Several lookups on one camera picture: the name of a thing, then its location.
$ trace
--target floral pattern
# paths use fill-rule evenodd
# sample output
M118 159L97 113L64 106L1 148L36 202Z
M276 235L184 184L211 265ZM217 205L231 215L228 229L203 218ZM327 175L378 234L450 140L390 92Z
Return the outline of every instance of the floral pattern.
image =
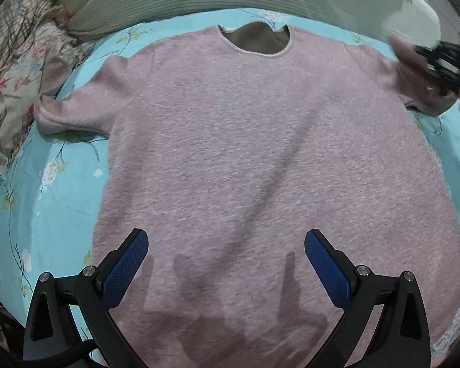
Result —
M285 26L291 18L291 15L287 15L281 12L275 12L271 10L245 10L240 9L242 12L251 14L254 18L262 19L265 21L273 30L279 30Z
M362 45L362 44L366 44L366 45L371 45L371 43L369 41L367 41L361 34L357 33L356 36L354 36L353 38L353 41L355 44L357 45Z
M44 168L43 178L41 179L41 192L48 189L50 185L53 184L56 174L62 173L68 167L68 162L65 163L58 163L58 160L55 159L49 162L46 167Z
M47 21L11 56L11 65L0 71L0 165L10 167L33 121L35 102L47 56L56 55L77 66L93 44L76 46L76 40Z
M122 35L116 39L116 47L120 45L119 48L113 49L99 57L96 57L94 60L104 60L105 58L111 55L124 55L126 49L129 47L132 41L138 40L142 35L147 34L151 30L141 30L141 28L141 26L135 26L133 28L127 29L125 35Z
M32 265L31 265L31 254L27 249L24 249L21 254L22 261L24 263L24 270L27 272L32 270Z
M83 258L83 265L84 267L86 267L92 264L94 264L94 260L92 259L92 251L89 250L87 254L85 255L85 257Z

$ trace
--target green leaf print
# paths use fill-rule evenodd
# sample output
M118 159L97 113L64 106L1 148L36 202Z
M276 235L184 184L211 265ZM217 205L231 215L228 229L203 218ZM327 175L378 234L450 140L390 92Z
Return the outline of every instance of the green leaf print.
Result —
M416 122L417 128L420 131L424 132L426 130L426 126L424 125L424 123L422 123L421 114L415 111L413 115L414 115L414 121Z
M8 210L11 213L16 212L16 202L13 197L13 191L10 194L6 194L3 196L2 209Z
M55 135L55 138L56 140L54 141L54 143L63 142L71 144L75 142L75 139L77 138L76 131L64 131L63 133Z
M87 252L87 254L85 255L85 257L83 258L83 266L87 266L87 265L92 265L93 263L93 260L92 260L92 252L89 250Z
M22 293L24 296L27 296L29 299L32 297L32 290L30 289L28 284L24 284L22 287Z
M68 167L69 164L70 164L69 162L60 163L60 164L58 165L56 171L57 171L58 173L64 173L65 170L67 169L67 167Z
M354 40L354 42L355 42L356 44L365 44L365 43L366 43L366 41L363 39L363 37L361 37L361 36L359 35L359 33L354 37L353 40Z

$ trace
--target white flower print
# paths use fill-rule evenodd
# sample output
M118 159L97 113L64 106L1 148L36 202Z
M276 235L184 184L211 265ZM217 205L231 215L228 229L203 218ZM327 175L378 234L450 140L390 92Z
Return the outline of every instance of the white flower print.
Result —
M58 162L53 160L44 168L43 178L41 179L41 190L47 190L49 185L53 184L58 172Z
M24 249L21 254L22 257L22 264L24 265L24 270L26 271L31 271L32 266L31 266L31 254L27 249Z

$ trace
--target sweater sleeve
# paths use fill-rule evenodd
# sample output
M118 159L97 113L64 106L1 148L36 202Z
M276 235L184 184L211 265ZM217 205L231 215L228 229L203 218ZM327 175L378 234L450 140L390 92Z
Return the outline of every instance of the sweater sleeve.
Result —
M128 61L119 55L108 57L87 84L55 100L71 67L59 58L48 60L34 109L38 129L44 134L84 130L109 137L116 115L133 95L133 82L126 79Z
M444 89L440 78L428 69L426 59L414 50L415 45L404 36L395 35L390 46L398 61L366 45L346 48L360 68L380 87L397 93L405 107L430 116L450 109L457 96Z

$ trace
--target pink floral fabric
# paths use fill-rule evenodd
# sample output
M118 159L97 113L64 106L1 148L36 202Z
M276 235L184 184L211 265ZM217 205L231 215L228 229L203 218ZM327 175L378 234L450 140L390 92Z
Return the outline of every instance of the pink floral fabric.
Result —
M73 66L83 62L92 43L76 40L55 22L37 28L13 53L11 64L0 70L0 167L15 156L33 121L46 56L55 55Z

